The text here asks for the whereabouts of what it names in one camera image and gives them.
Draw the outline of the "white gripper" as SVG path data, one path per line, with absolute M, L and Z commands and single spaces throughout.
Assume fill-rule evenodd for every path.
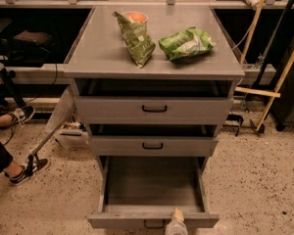
M 188 235 L 184 220 L 184 215 L 179 208 L 174 208 L 172 221 L 166 226 L 165 235 Z

